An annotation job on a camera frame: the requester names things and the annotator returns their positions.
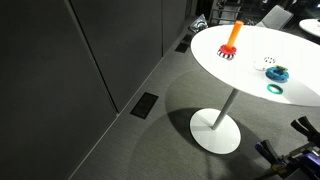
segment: floor vent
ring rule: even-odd
[[[190,34],[186,34],[185,36],[184,36],[184,38],[182,39],[182,41],[185,41],[186,43],[191,43],[191,41],[192,41],[192,35],[190,35]]]
[[[145,92],[130,114],[146,119],[157,99],[158,96]]]
[[[178,47],[175,49],[175,51],[185,53],[187,51],[188,47],[189,47],[189,44],[180,43],[178,45]]]

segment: table pedestal base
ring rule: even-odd
[[[219,116],[216,109],[202,109],[191,118],[190,130],[197,143],[204,149],[216,154],[233,152],[240,144],[241,135],[237,124],[226,115],[216,130],[212,125]]]

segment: black chair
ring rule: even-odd
[[[208,20],[209,26],[233,24],[236,20],[239,20],[241,18],[241,7],[242,4],[240,3],[226,2],[224,5],[221,5],[218,9],[212,8]]]

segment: table leg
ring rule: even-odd
[[[241,140],[239,127],[227,115],[239,93],[239,90],[233,89],[221,111],[206,108],[192,116],[191,134],[204,149],[217,154],[227,154],[239,146]]]

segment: table top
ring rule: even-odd
[[[285,32],[243,26],[235,41],[233,60],[217,55],[226,44],[233,25],[215,26],[198,33],[191,42],[191,51],[198,63],[210,74],[248,94],[284,104],[320,106],[320,46]],[[254,68],[254,62],[271,57],[276,65],[288,68],[289,79],[277,83]],[[283,89],[283,94],[268,91],[269,84]]]
[[[320,22],[318,22],[318,19],[304,19],[299,22],[299,26],[304,31],[320,37]]]

